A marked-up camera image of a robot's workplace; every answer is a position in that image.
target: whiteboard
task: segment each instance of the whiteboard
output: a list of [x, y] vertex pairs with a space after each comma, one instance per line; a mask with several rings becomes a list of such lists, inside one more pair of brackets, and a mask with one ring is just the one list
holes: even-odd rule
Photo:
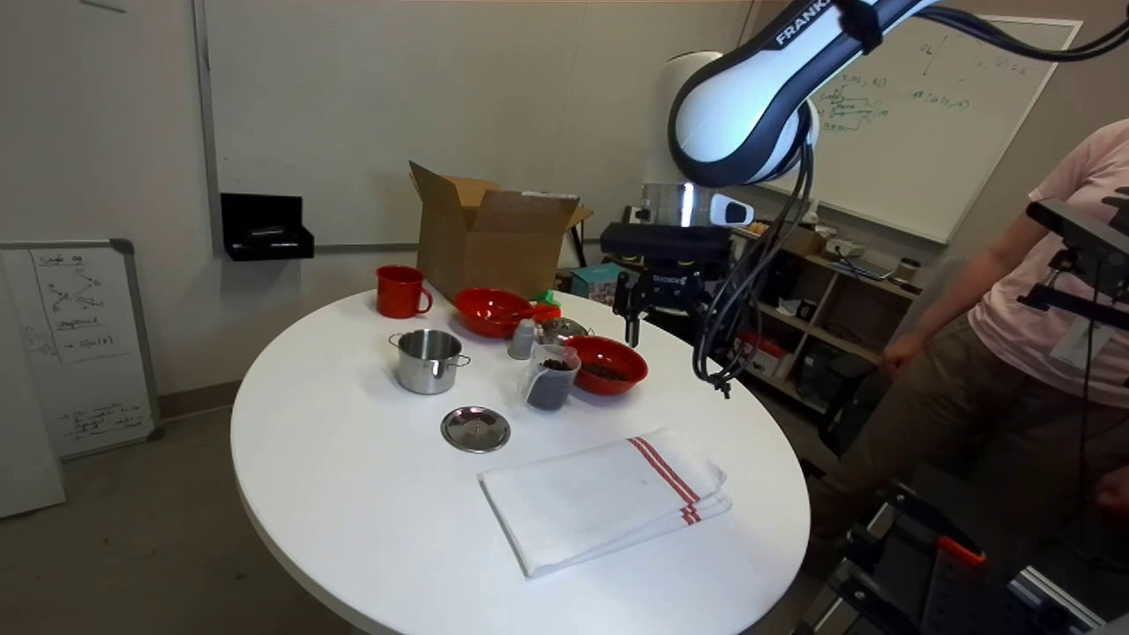
[[0, 287], [0, 519], [67, 501], [34, 386], [23, 355], [16, 304]]
[[[1079, 21], [1060, 19], [988, 21], [1041, 50], [1061, 50], [1079, 33]], [[906, 21], [814, 94], [811, 199], [951, 243], [1053, 73], [1054, 65]]]
[[136, 251], [107, 243], [0, 247], [17, 342], [59, 460], [156, 429]]
[[197, 0], [220, 191], [295, 193], [318, 247], [417, 243], [410, 161], [635, 204], [672, 57], [749, 0]]

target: cable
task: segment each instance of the cable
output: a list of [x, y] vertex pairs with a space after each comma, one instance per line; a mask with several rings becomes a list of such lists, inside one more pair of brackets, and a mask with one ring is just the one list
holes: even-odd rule
[[733, 377], [738, 362], [724, 361], [719, 370], [708, 375], [708, 353], [716, 353], [719, 342], [733, 342], [733, 331], [741, 325], [738, 317], [760, 295], [762, 280], [766, 280], [774, 257], [779, 253], [779, 238], [786, 238], [786, 228], [796, 227], [800, 212], [811, 203], [811, 183], [814, 183], [814, 153], [811, 153], [811, 145], [806, 145], [800, 160], [796, 160], [796, 183], [795, 183], [784, 212], [775, 217], [775, 221], [769, 227], [769, 234], [762, 240], [754, 240], [741, 251], [738, 264], [732, 270], [732, 275], [714, 294], [714, 304], [705, 307], [705, 317], [701, 317], [701, 327], [696, 338], [696, 353], [693, 353], [693, 368], [701, 382], [708, 382], [724, 397], [732, 397], [732, 377]]
[[978, 13], [956, 11], [956, 7], [933, 3], [916, 19], [945, 25], [945, 28], [956, 28], [965, 37], [974, 37], [974, 40], [994, 45], [994, 50], [1005, 50], [1005, 52], [1018, 52], [1018, 57], [1030, 57], [1030, 61], [1048, 61], [1048, 65], [1094, 61], [1094, 57], [1103, 57], [1103, 52], [1119, 50], [1122, 41], [1129, 41], [1129, 13], [1113, 33], [1103, 33], [1103, 37], [1083, 41], [1083, 45], [1069, 45], [1069, 50], [1038, 50], [1030, 41], [1014, 40], [999, 25], [992, 25], [992, 21], [978, 19]]
[[1083, 425], [1079, 425], [1079, 507], [1087, 507], [1089, 504], [1089, 487], [1087, 487], [1087, 479], [1089, 479], [1089, 460], [1087, 460], [1087, 441], [1089, 441], [1089, 375], [1094, 375], [1094, 317], [1089, 317], [1089, 325], [1087, 325], [1087, 362], [1083, 362]]

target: person's arm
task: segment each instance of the person's arm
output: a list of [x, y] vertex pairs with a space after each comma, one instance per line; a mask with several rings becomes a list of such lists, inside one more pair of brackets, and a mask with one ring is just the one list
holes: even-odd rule
[[972, 312], [1005, 273], [1014, 273], [1041, 238], [1048, 238], [1048, 228], [1019, 217], [994, 243], [959, 270], [959, 275], [916, 313], [902, 334], [883, 350], [886, 368], [902, 368], [912, 355], [916, 355], [916, 350], [941, 331], [941, 325]]

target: floor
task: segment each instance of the floor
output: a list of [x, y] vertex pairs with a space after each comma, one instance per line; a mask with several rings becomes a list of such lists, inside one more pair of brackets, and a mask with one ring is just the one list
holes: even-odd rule
[[[0, 524], [6, 635], [339, 635], [351, 631], [261, 547], [234, 491], [228, 409], [156, 441], [70, 460], [67, 504]], [[751, 631], [795, 631], [814, 581]]]

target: red cup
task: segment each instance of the red cup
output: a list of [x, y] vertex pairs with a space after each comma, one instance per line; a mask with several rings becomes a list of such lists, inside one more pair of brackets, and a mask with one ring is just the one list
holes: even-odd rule
[[385, 264], [377, 270], [377, 312], [385, 317], [417, 317], [432, 312], [420, 270]]

